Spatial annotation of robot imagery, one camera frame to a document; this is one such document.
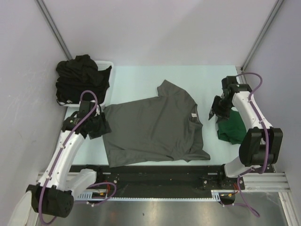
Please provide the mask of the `grey t shirt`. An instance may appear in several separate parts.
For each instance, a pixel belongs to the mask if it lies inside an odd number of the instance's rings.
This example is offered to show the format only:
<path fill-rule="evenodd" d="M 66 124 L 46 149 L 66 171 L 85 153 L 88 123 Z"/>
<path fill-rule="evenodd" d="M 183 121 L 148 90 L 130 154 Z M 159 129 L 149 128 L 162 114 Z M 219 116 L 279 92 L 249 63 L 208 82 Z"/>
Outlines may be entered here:
<path fill-rule="evenodd" d="M 156 97 L 113 104 L 104 114 L 111 132 L 103 142 L 110 167 L 147 161 L 208 161 L 198 105 L 184 89 L 165 80 Z"/>

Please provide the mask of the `black t shirts pile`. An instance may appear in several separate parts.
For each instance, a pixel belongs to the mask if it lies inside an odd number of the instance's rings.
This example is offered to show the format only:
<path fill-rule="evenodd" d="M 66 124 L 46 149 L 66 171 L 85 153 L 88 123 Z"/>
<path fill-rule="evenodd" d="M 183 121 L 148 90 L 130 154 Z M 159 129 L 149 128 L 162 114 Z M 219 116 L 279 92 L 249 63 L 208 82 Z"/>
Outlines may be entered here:
<path fill-rule="evenodd" d="M 92 91 L 97 96 L 98 103 L 104 101 L 111 66 L 99 71 L 95 61 L 86 54 L 59 62 L 55 70 L 58 74 L 55 87 L 59 105 L 79 104 L 80 96 L 85 90 Z"/>

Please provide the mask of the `white plastic basket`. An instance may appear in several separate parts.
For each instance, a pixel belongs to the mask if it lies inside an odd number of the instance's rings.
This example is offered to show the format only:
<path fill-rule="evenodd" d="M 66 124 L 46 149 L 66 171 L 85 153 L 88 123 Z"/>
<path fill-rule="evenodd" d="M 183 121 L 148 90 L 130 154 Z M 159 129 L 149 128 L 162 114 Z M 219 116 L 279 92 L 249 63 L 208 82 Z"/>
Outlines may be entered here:
<path fill-rule="evenodd" d="M 99 61 L 96 61 L 95 63 L 97 64 L 99 71 L 103 71 L 111 66 L 111 72 L 110 72 L 110 77 L 109 77 L 109 87 L 106 90 L 104 101 L 101 104 L 99 103 L 101 109 L 103 110 L 107 105 L 110 104 L 110 101 L 111 101 L 112 89 L 113 89 L 113 84 L 115 81 L 116 70 L 115 70 L 113 62 L 99 60 Z"/>

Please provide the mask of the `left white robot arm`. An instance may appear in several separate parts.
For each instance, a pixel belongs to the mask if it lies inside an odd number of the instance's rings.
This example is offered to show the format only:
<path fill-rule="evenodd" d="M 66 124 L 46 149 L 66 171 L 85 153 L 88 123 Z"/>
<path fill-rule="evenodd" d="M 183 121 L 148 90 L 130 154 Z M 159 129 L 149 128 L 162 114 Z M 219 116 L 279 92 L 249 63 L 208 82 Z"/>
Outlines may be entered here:
<path fill-rule="evenodd" d="M 81 101 L 79 109 L 63 121 L 55 153 L 42 177 L 37 184 L 27 187 L 36 213 L 65 218 L 84 190 L 103 185 L 103 175 L 91 168 L 82 169 L 70 181 L 67 177 L 84 140 L 99 138 L 110 131 L 101 107 L 94 101 Z"/>

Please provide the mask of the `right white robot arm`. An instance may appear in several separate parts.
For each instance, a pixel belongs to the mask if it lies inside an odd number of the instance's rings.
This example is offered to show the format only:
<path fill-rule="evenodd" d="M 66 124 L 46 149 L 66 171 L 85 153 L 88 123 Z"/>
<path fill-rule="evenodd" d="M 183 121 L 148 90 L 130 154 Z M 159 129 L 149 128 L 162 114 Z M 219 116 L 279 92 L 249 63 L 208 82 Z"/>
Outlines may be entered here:
<path fill-rule="evenodd" d="M 237 76 L 227 76 L 222 79 L 222 94 L 214 97 L 209 111 L 209 118 L 216 116 L 222 121 L 230 118 L 230 111 L 235 107 L 246 128 L 238 157 L 226 163 L 224 173 L 217 177 L 222 189 L 233 185 L 234 178 L 251 171 L 262 174 L 267 166 L 278 161 L 283 132 L 272 126 L 259 109 L 253 96 L 256 90 L 249 84 L 238 83 Z"/>

